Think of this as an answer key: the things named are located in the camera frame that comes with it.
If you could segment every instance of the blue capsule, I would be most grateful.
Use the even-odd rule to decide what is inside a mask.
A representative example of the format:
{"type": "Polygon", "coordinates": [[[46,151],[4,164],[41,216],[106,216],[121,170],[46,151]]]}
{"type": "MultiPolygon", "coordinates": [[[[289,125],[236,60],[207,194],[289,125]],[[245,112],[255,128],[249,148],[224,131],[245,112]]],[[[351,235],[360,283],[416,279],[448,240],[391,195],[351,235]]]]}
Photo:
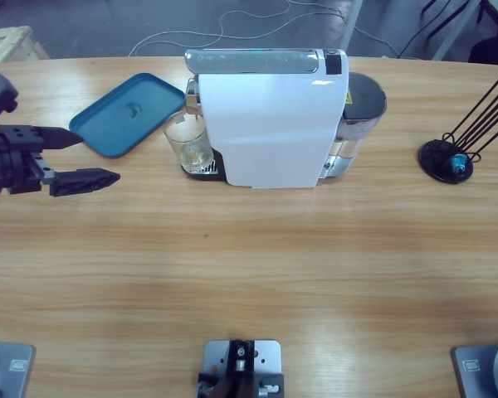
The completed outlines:
{"type": "Polygon", "coordinates": [[[466,170],[466,155],[458,153],[450,159],[450,166],[455,174],[463,174],[466,170]]]}

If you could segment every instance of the label sticker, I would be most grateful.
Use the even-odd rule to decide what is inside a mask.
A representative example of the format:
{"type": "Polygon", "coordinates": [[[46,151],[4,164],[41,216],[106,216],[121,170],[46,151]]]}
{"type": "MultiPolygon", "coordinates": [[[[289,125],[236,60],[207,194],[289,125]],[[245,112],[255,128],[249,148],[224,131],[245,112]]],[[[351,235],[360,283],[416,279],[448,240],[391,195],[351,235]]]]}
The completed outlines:
{"type": "Polygon", "coordinates": [[[26,371],[27,361],[22,359],[13,359],[9,366],[9,371],[26,371]]]}
{"type": "Polygon", "coordinates": [[[480,363],[477,359],[463,361],[463,366],[465,367],[465,371],[480,371],[480,363]]]}
{"type": "Polygon", "coordinates": [[[352,105],[352,95],[350,94],[350,90],[347,90],[347,100],[345,101],[346,105],[352,105]]]}

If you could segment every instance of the glass cup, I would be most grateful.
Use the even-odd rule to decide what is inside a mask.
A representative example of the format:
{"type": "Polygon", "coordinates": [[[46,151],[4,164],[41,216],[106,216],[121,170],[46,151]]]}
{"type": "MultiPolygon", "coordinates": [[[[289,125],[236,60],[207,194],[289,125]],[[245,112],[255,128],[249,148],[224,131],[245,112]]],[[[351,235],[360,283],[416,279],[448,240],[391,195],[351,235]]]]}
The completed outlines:
{"type": "Polygon", "coordinates": [[[183,109],[172,114],[163,129],[184,170],[199,172],[212,163],[212,147],[203,117],[197,110],[183,109]]]}

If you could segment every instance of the floor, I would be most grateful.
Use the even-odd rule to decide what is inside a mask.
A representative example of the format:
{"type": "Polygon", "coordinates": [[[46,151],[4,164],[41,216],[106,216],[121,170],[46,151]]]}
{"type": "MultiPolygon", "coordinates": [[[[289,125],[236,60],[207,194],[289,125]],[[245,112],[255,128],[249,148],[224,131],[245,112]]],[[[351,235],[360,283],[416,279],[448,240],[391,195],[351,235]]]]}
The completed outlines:
{"type": "MultiPolygon", "coordinates": [[[[328,4],[349,12],[350,0],[300,0],[328,4]]],[[[409,38],[429,22],[447,0],[438,0],[421,18],[428,0],[364,0],[357,27],[391,42],[401,51],[409,38]]],[[[439,21],[464,0],[451,0],[439,21]]],[[[269,15],[286,9],[286,0],[0,0],[0,27],[28,25],[51,58],[89,56],[127,56],[134,44],[157,32],[219,32],[218,18],[231,10],[245,10],[269,15]]],[[[321,7],[292,4],[289,12],[270,18],[256,18],[241,13],[224,19],[225,32],[234,36],[258,36],[272,31],[293,17],[306,12],[321,12],[321,7]]],[[[430,41],[432,24],[419,35],[403,57],[431,59],[447,29],[430,41]]],[[[336,47],[344,23],[336,16],[311,15],[292,22],[277,33],[254,40],[223,38],[215,47],[336,47]]],[[[478,41],[496,34],[494,23],[485,17],[480,25],[470,22],[448,52],[447,61],[467,61],[478,41]]],[[[199,46],[214,37],[188,34],[164,35],[157,40],[179,41],[184,46],[199,46]]],[[[141,49],[142,56],[182,55],[183,47],[154,44],[141,49]]],[[[395,55],[387,46],[355,32],[348,53],[351,56],[395,55]]]]}

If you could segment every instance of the white table leg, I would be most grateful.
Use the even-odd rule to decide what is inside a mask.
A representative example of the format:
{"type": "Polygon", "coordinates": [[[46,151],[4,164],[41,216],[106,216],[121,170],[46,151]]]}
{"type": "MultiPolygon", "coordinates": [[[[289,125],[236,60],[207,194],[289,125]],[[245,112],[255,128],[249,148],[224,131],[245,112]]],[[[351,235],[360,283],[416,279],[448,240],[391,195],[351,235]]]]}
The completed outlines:
{"type": "Polygon", "coordinates": [[[343,37],[341,37],[341,44],[339,48],[343,51],[347,51],[349,47],[350,38],[354,32],[354,27],[356,26],[356,21],[358,21],[359,10],[362,7],[364,0],[352,0],[352,6],[350,8],[349,21],[345,27],[345,32],[343,37]]]}
{"type": "Polygon", "coordinates": [[[439,46],[439,49],[432,58],[433,60],[440,61],[447,54],[454,41],[461,34],[461,31],[471,19],[474,11],[480,6],[480,2],[481,0],[471,0],[468,3],[466,8],[463,10],[463,13],[459,16],[459,18],[457,18],[456,25],[450,30],[447,38],[439,46]]]}

